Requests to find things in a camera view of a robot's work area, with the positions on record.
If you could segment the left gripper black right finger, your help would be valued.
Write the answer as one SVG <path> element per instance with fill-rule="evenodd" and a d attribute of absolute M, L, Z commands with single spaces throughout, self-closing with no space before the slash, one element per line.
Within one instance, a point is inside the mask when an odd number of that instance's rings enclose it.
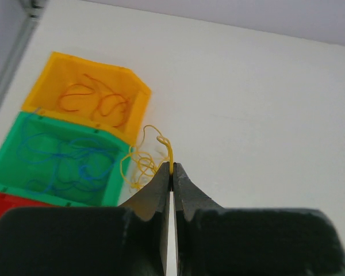
<path fill-rule="evenodd" d="M 331 220 L 307 208 L 225 208 L 174 165 L 179 275 L 345 275 Z"/>

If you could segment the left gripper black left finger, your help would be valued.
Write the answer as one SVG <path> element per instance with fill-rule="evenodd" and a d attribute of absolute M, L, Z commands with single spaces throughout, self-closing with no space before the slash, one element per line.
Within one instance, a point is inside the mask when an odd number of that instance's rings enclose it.
<path fill-rule="evenodd" d="M 118 207 L 24 207 L 0 218 L 0 275 L 165 275 L 169 164 Z"/>

